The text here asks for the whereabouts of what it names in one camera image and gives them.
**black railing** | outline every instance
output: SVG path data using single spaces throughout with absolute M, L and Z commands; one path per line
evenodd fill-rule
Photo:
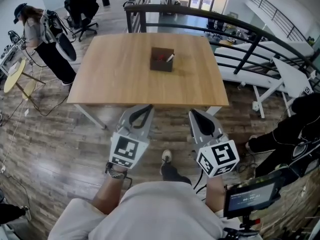
M 128 5 L 145 5 L 145 4 L 149 4 L 150 0 L 128 0 L 125 3 L 125 6 Z M 128 15 L 127 13 L 127 17 L 126 17 L 126 22 L 128 25 L 128 32 L 139 32 L 140 31 L 140 14 L 134 13 L 133 15 Z
M 291 41 L 307 41 L 299 29 L 268 0 L 250 0 L 267 14 Z
M 270 57 L 266 57 L 260 53 L 255 52 L 255 49 L 257 47 L 263 48 L 269 52 L 274 53 L 275 55 L 280 56 L 281 60 L 288 62 L 289 64 L 291 64 L 294 67 L 297 67 L 300 71 L 304 72 L 307 75 L 307 77 L 309 77 L 310 71 L 316 70 L 317 73 L 320 72 L 320 70 L 315 65 L 313 65 L 313 63 L 307 57 L 303 56 L 300 52 L 295 50 L 292 46 L 290 46 L 286 42 L 280 40 L 279 38 L 275 37 L 274 35 L 266 32 L 266 31 L 263 31 L 260 28 L 257 28 L 253 25 L 250 25 L 248 23 L 245 23 L 243 21 L 240 21 L 240 20 L 232 18 L 232 17 L 228 17 L 223 14 L 219 14 L 219 13 L 211 12 L 211 11 L 205 11 L 205 10 L 201 10 L 201 9 L 190 8 L 190 7 L 186 7 L 186 6 L 164 5 L 164 4 L 127 5 L 124 7 L 124 10 L 126 11 L 126 15 L 129 19 L 131 18 L 132 14 L 137 13 L 140 15 L 140 17 L 139 17 L 140 27 L 138 28 L 139 31 L 133 31 L 134 28 L 132 28 L 132 26 L 129 25 L 128 30 L 132 30 L 132 31 L 129 31 L 129 33 L 134 33 L 134 32 L 145 33 L 145 32 L 147 32 L 147 27 L 181 28 L 181 29 L 190 29 L 190 30 L 195 30 L 195 31 L 200 31 L 200 32 L 219 34 L 221 36 L 232 37 L 234 39 L 250 43 L 251 46 L 249 47 L 248 50 L 246 50 L 243 48 L 239 48 L 237 46 L 229 46 L 229 45 L 225 45 L 223 43 L 219 43 L 216 41 L 209 41 L 209 43 L 211 45 L 243 52 L 243 54 L 244 54 L 243 57 L 234 57 L 234 56 L 229 56 L 229 55 L 225 55 L 225 54 L 219 54 L 217 52 L 214 53 L 214 55 L 216 57 L 223 57 L 223 58 L 239 61 L 238 65 L 224 64 L 224 63 L 218 62 L 219 66 L 234 68 L 234 72 L 233 72 L 234 74 L 238 74 L 239 71 L 244 70 L 244 71 L 249 71 L 249 72 L 253 72 L 256 74 L 268 76 L 270 78 L 275 78 L 275 79 L 280 78 L 279 74 L 267 74 L 266 73 L 268 71 L 274 71 L 274 72 L 278 72 L 278 71 L 277 71 L 277 68 L 274 66 L 274 64 L 270 63 L 270 59 L 271 59 Z M 249 40 L 249 39 L 245 39 L 243 37 L 237 36 L 237 35 L 233 35 L 231 33 L 222 32 L 217 29 L 211 29 L 211 28 L 173 24 L 173 23 L 147 23 L 146 22 L 146 13 L 190 15 L 190 16 L 196 16 L 196 17 L 202 17 L 202 18 L 212 19 L 212 20 L 216 20 L 216 21 L 221 21 L 221 22 L 224 22 L 225 24 L 229 24 L 231 26 L 235 26 L 237 28 L 248 30 L 248 31 L 254 33 L 255 39 Z M 266 47 L 265 45 L 263 45 L 263 42 L 261 42 L 262 38 L 266 38 L 269 41 L 272 41 L 272 42 L 278 44 L 282 48 L 284 48 L 287 51 L 294 54 L 296 57 L 289 58 L 288 56 L 281 54 L 280 52 L 278 52 L 276 50 L 272 50 L 269 47 Z M 258 57 L 260 59 L 264 59 L 265 61 L 264 61 L 264 63 L 257 63 L 256 61 L 252 60 L 252 56 Z

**white shirt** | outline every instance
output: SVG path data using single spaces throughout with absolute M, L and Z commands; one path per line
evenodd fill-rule
M 238 218 L 213 213 L 189 184 L 157 181 L 129 189 L 109 215 L 71 200 L 48 240 L 218 240 L 223 228 L 239 226 Z

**wooden floor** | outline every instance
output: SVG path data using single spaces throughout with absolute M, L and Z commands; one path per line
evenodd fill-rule
M 126 19 L 122 9 L 124 1 L 110 0 L 111 8 L 99 9 L 96 17 L 99 23 L 98 35 L 122 33 L 125 30 Z M 92 38 L 88 36 L 80 43 L 73 43 L 78 56 L 76 62 L 72 63 L 75 70 L 79 68 Z M 33 57 L 42 64 L 37 54 Z M 32 73 L 30 66 L 27 72 Z M 44 82 L 55 78 L 47 67 L 41 72 L 39 67 L 34 66 L 33 76 L 38 78 L 40 74 L 40 79 Z M 25 86 L 28 81 L 27 78 L 21 77 L 19 83 Z M 272 130 L 283 115 L 285 106 L 280 96 L 272 95 L 263 104 L 265 119 L 260 119 L 251 109 L 255 97 L 251 87 L 239 91 L 236 84 L 228 82 L 225 83 L 225 87 L 230 106 L 222 108 L 216 116 L 221 121 L 224 131 L 237 143 L 238 151 L 242 154 L 244 143 L 249 136 L 262 135 Z M 0 109 L 3 111 L 5 122 L 22 101 L 22 96 L 17 88 L 8 94 L 4 94 L 2 89 L 3 83 L 0 91 Z M 53 80 L 35 91 L 33 97 L 35 102 L 40 104 L 41 112 L 46 114 L 68 95 L 68 91 L 69 88 L 63 87 L 60 81 Z M 12 141 L 5 161 L 5 176 L 17 179 L 26 188 L 30 199 L 32 221 L 27 228 L 17 229 L 23 240 L 47 239 L 51 228 L 70 200 L 82 198 L 90 201 L 103 183 L 111 144 L 110 137 L 125 108 L 106 106 L 93 109 L 107 124 L 108 130 L 97 128 L 71 104 L 63 103 L 48 116 L 42 116 L 30 102 L 23 102 L 8 123 L 0 129 L 1 162 L 5 159 Z M 188 176 L 193 184 L 198 180 L 200 169 L 190 156 L 192 144 L 187 141 L 190 134 L 189 109 L 156 107 L 150 131 L 150 146 L 139 165 L 129 173 L 134 185 L 161 180 L 159 167 L 164 149 L 172 150 L 173 164 L 182 175 Z M 261 163 L 267 155 L 256 156 L 256 162 Z M 241 165 L 251 163 L 251 156 L 241 158 Z M 234 171 L 226 174 L 225 183 L 248 179 L 251 172 L 252 168 L 248 168 L 242 173 Z M 7 200 L 15 205 L 27 205 L 24 189 L 13 178 L 8 179 L 5 176 L 0 174 L 0 188 Z M 278 236 L 283 227 L 296 229 L 306 223 L 305 217 L 312 215 L 319 204 L 319 176 L 319 171 L 316 170 L 289 185 L 283 189 L 285 191 L 281 200 L 252 216 L 262 219 L 257 228 L 261 229 L 264 239 Z M 302 198 L 300 193 L 304 186 L 306 194 Z M 204 195 L 204 191 L 199 193 L 200 198 Z

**monitor screen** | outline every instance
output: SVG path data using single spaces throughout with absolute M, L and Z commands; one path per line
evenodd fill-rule
M 259 187 L 243 193 L 230 196 L 229 211 L 248 208 L 263 204 L 270 200 L 275 184 Z

